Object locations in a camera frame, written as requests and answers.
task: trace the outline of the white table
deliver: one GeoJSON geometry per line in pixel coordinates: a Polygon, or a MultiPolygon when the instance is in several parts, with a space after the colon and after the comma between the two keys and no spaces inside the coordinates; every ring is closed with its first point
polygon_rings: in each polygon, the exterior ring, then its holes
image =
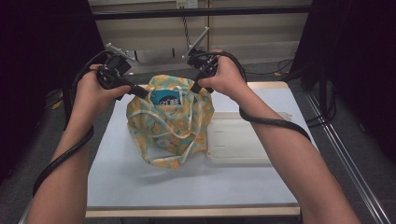
{"type": "MultiPolygon", "coordinates": [[[[249,83],[275,111],[287,112],[309,134],[283,82],[249,83]]],[[[88,179],[87,217],[241,217],[299,215],[300,207],[271,165],[217,164],[195,153],[176,170],[146,164],[128,132],[126,106],[116,102],[88,179]]],[[[212,93],[216,112],[237,111],[212,93]]]]}

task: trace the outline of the floral fabric bag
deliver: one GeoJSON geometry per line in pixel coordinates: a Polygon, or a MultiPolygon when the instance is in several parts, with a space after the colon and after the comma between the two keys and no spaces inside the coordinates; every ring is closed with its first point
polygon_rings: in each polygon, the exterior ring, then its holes
{"type": "Polygon", "coordinates": [[[135,97],[127,106],[128,128],[148,164],[176,169],[190,155],[207,151],[207,125],[214,108],[210,93],[190,91],[193,81],[159,75],[153,77],[145,99],[135,97]],[[163,149],[171,156],[150,159],[150,150],[163,149]]]}

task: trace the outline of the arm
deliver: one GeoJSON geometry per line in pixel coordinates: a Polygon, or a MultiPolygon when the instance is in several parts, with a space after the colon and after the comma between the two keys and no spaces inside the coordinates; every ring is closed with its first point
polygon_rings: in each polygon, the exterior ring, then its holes
{"type": "MultiPolygon", "coordinates": [[[[104,90],[96,74],[86,74],[78,83],[78,92],[69,123],[52,159],[79,142],[94,119],[110,101],[123,95],[129,86],[104,90]]],[[[27,223],[84,223],[87,206],[88,145],[57,167],[38,189],[29,210],[27,223]]]]}
{"type": "MultiPolygon", "coordinates": [[[[219,57],[216,75],[199,80],[199,84],[228,95],[250,116],[282,119],[254,93],[226,57],[219,57]]],[[[304,223],[360,223],[326,163],[304,136],[276,126],[251,125],[301,206],[304,223]]]]}

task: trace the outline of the hand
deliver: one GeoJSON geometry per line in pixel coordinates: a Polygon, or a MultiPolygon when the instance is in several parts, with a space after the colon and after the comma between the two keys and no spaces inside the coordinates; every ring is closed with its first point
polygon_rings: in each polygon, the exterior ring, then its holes
{"type": "Polygon", "coordinates": [[[234,99],[241,89],[248,85],[242,79],[235,63],[226,56],[218,56],[218,71],[213,77],[200,79],[198,84],[204,88],[213,88],[215,91],[228,95],[234,99]]]}
{"type": "MultiPolygon", "coordinates": [[[[91,69],[98,69],[100,64],[91,65],[91,69]]],[[[110,101],[128,92],[130,86],[120,86],[112,90],[105,90],[99,84],[96,72],[91,71],[84,75],[78,83],[73,113],[84,115],[93,121],[109,105],[110,101]]]]}

